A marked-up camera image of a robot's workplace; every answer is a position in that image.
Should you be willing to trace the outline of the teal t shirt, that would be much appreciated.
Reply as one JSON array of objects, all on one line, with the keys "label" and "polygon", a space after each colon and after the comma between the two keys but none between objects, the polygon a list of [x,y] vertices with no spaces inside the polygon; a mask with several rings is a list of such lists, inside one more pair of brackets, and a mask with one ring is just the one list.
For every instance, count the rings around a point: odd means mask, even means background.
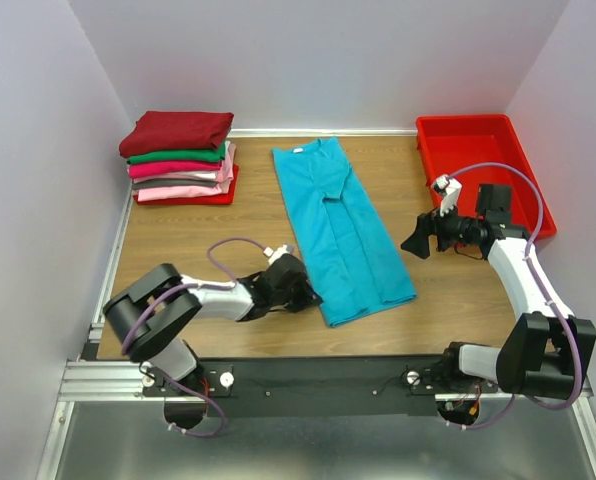
[{"label": "teal t shirt", "polygon": [[417,292],[336,138],[272,150],[285,209],[329,327],[395,308]]}]

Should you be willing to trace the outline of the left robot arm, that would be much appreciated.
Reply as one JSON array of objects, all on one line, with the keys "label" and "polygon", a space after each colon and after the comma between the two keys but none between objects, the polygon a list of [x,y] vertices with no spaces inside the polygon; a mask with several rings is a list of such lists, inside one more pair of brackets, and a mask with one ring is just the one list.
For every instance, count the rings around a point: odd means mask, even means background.
[{"label": "left robot arm", "polygon": [[180,336],[193,319],[247,322],[321,303],[303,262],[283,251],[272,255],[265,270],[229,282],[201,281],[161,264],[107,301],[103,314],[131,362],[147,362],[184,384],[201,371],[198,356]]}]

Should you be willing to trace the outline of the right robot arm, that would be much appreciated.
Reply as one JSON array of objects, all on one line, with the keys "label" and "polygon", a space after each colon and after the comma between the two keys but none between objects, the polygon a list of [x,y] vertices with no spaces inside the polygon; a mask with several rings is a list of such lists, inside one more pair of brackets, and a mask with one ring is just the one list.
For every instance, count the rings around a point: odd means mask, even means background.
[{"label": "right robot arm", "polygon": [[493,382],[506,393],[547,399],[552,408],[567,407],[582,390],[596,329],[558,297],[539,264],[527,228],[513,224],[511,187],[480,185],[473,217],[458,211],[461,185],[457,180],[443,175],[432,187],[441,203],[418,216],[402,250],[426,259],[431,237],[440,252],[477,247],[498,275],[516,317],[501,348],[451,343],[443,353],[444,370],[452,376]]}]

